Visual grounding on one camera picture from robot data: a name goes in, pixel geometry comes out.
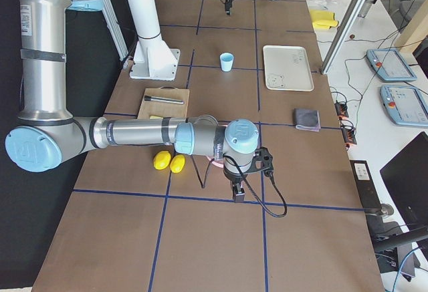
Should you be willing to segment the light blue plastic cup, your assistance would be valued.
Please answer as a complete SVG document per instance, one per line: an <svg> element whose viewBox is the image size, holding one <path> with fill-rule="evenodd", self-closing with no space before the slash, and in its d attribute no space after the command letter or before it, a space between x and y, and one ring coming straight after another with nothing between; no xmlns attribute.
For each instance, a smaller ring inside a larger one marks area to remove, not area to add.
<svg viewBox="0 0 428 292"><path fill-rule="evenodd" d="M229 52L222 53L219 56L221 70L224 72L231 71L234 62L234 55Z"/></svg>

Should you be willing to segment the yellow lemon lower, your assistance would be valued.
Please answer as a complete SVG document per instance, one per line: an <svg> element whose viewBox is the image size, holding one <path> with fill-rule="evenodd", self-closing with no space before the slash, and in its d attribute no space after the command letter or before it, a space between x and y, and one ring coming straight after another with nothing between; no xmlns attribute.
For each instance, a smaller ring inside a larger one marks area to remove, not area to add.
<svg viewBox="0 0 428 292"><path fill-rule="evenodd" d="M185 167L186 159L182 154L178 154L173 157L170 163L170 170L172 173L177 174L180 173Z"/></svg>

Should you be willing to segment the yellow lemon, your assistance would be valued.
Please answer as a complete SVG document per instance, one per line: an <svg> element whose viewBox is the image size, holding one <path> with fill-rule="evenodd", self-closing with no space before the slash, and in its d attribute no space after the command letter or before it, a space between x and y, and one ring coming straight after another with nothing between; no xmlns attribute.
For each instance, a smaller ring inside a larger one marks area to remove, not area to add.
<svg viewBox="0 0 428 292"><path fill-rule="evenodd" d="M170 170L172 173L177 174L180 173L185 167L186 159L182 154L178 154L173 157L170 163Z"/></svg>
<svg viewBox="0 0 428 292"><path fill-rule="evenodd" d="M153 166L156 170L164 170L169 167L171 162L171 153L167 150L158 152L153 158Z"/></svg>

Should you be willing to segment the pink bowl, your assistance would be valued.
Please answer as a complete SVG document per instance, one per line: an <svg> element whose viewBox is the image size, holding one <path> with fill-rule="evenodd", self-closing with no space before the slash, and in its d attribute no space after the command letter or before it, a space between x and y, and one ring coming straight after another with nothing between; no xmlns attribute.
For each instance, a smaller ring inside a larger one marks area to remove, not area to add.
<svg viewBox="0 0 428 292"><path fill-rule="evenodd" d="M225 142L225 131L226 125L219 125L215 128L214 132L214 140L213 140L213 154L211 156L207 156L214 166L223 168L223 155L227 149L227 145Z"/></svg>

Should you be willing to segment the yellow lemon upper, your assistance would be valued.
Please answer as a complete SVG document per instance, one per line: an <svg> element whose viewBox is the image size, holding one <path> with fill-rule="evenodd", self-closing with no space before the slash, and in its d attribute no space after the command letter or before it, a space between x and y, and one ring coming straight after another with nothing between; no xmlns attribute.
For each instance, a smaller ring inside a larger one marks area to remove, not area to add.
<svg viewBox="0 0 428 292"><path fill-rule="evenodd" d="M164 170L169 167L171 162L171 153L167 150L158 152L153 158L153 166L156 170Z"/></svg>

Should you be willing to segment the cream bear serving tray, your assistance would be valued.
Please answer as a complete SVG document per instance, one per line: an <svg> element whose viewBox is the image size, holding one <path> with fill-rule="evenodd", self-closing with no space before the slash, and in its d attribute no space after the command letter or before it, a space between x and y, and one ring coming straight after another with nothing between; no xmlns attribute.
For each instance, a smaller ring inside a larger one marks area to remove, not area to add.
<svg viewBox="0 0 428 292"><path fill-rule="evenodd" d="M263 47L265 85L269 90L311 92L314 82L306 50L300 46Z"/></svg>

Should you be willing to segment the grey folded cloth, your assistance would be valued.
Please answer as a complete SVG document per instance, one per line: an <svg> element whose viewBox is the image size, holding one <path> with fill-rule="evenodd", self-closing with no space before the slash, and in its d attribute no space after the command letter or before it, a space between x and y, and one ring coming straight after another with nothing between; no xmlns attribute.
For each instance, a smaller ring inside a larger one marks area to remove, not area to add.
<svg viewBox="0 0 428 292"><path fill-rule="evenodd" d="M295 108L294 123L295 127L299 130L318 132L320 130L319 111L304 108Z"/></svg>

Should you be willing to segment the wooden cutting board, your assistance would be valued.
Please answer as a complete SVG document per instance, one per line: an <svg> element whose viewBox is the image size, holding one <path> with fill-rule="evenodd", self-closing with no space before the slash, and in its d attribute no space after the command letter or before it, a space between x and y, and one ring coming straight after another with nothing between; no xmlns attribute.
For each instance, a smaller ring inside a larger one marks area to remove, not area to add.
<svg viewBox="0 0 428 292"><path fill-rule="evenodd" d="M183 104L171 104L143 99L137 118L149 119L151 116L161 118L185 118L187 116L189 94L190 90L188 89L146 88L143 97L150 96L181 100Z"/></svg>

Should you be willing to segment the black monitor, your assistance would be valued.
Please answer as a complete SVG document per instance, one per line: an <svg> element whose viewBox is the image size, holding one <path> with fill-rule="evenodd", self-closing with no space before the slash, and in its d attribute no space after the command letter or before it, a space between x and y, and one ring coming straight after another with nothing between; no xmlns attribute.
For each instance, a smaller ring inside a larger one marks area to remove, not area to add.
<svg viewBox="0 0 428 292"><path fill-rule="evenodd" d="M382 180L406 224L427 224L427 134L420 132L383 168Z"/></svg>

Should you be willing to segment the teach pendant far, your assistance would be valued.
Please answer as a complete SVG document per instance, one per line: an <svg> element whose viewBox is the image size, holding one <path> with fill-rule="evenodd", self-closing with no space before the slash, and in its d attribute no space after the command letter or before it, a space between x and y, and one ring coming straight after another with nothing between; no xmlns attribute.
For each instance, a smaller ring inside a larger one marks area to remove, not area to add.
<svg viewBox="0 0 428 292"><path fill-rule="evenodd" d="M395 47L368 49L366 56L378 77L384 82L414 82L414 71Z"/></svg>

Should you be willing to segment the teach pendant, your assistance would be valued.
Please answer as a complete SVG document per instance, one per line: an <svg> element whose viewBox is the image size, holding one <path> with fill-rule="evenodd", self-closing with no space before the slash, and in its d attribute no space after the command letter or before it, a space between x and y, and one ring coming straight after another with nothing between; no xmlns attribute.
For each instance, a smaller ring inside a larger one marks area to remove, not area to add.
<svg viewBox="0 0 428 292"><path fill-rule="evenodd" d="M378 77L384 82L414 82L414 71L395 47L368 49L366 56Z"/></svg>
<svg viewBox="0 0 428 292"><path fill-rule="evenodd" d="M427 104L417 88L382 86L380 95L387 114L395 124L427 127Z"/></svg>

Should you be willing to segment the teach pendant near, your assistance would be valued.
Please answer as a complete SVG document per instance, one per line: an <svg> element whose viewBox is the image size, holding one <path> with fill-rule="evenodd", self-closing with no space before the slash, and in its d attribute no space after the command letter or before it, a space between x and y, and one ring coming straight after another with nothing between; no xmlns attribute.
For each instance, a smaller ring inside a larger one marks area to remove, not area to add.
<svg viewBox="0 0 428 292"><path fill-rule="evenodd" d="M382 86L380 95L387 114L395 124L427 127L427 104L417 88Z"/></svg>

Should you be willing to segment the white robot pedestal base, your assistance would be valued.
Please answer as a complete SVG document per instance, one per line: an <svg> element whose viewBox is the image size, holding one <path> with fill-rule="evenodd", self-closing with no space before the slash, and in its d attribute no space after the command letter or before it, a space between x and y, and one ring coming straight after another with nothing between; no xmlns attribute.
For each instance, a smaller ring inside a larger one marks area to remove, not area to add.
<svg viewBox="0 0 428 292"><path fill-rule="evenodd" d="M128 0L138 38L130 77L138 80L173 81L180 57L163 40L154 0Z"/></svg>

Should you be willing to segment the aluminium frame post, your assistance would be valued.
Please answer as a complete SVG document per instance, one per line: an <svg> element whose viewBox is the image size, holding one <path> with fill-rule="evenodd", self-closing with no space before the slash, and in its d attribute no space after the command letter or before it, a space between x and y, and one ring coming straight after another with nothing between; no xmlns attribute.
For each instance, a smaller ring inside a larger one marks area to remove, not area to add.
<svg viewBox="0 0 428 292"><path fill-rule="evenodd" d="M320 68L321 74L328 73L334 61L334 58L338 55L338 52L340 51L340 48L346 40L346 37L353 23L355 22L357 15L361 10L364 2L365 0L351 0L348 9L346 10L346 13L344 15L344 19L342 20L342 23L338 26L336 35L334 36L332 44L329 47L326 57L322 63L322 66Z"/></svg>

